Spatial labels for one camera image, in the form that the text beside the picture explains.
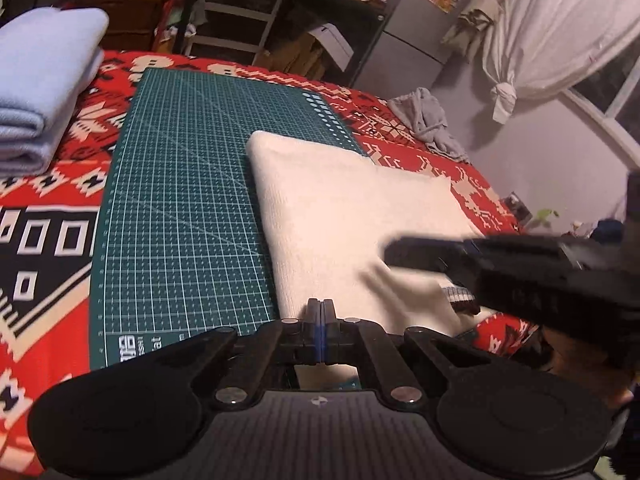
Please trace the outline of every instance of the window frame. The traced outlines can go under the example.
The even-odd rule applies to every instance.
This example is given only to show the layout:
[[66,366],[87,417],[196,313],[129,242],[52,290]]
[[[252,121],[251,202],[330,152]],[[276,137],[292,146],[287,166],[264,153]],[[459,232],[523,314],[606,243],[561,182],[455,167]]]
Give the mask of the window frame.
[[563,94],[580,107],[587,115],[595,121],[604,132],[623,150],[630,159],[634,168],[640,170],[640,142],[635,140],[628,131],[616,120],[618,114],[629,101],[636,86],[640,84],[640,56],[636,59],[634,67],[631,69],[620,91],[607,108],[602,112],[591,101],[580,92],[569,88]]

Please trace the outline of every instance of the green cutting mat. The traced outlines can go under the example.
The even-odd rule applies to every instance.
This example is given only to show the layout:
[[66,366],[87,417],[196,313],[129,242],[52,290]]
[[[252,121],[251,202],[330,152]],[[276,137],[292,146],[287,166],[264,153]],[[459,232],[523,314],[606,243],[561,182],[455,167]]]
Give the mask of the green cutting mat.
[[120,134],[98,220],[90,364],[216,326],[277,317],[244,146],[255,130],[361,153],[314,92],[148,69]]

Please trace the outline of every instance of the cardboard box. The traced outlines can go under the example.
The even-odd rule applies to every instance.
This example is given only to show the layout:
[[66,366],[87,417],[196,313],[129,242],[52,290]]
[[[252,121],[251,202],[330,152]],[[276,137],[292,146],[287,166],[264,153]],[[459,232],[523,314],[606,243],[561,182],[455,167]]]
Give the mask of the cardboard box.
[[274,52],[263,50],[256,57],[254,65],[317,80],[331,63],[344,71],[351,57],[353,49],[349,43],[334,25],[325,23]]

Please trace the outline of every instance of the white box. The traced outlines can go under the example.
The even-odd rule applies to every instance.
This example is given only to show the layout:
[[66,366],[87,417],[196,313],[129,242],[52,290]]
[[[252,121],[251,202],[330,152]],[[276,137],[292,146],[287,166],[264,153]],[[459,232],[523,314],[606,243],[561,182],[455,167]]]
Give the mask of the white box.
[[344,36],[340,34],[338,28],[331,23],[325,23],[314,30],[310,30],[309,34],[319,41],[340,70],[344,72],[351,57],[353,57],[353,49],[344,39]]

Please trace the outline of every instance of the white towel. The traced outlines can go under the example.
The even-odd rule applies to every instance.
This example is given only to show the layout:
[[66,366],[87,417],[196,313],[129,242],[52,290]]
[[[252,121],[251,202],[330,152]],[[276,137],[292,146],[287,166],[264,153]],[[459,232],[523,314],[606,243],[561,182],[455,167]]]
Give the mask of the white towel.
[[[400,235],[480,235],[448,178],[376,166],[355,152],[267,132],[254,132],[246,152],[282,317],[299,317],[308,298],[331,299],[338,317],[369,319],[389,333],[419,325],[454,336],[490,314],[456,314],[441,290],[451,285],[446,276],[389,269],[380,258]],[[301,386],[353,375],[352,368],[330,368],[328,378],[316,369],[315,380]]]

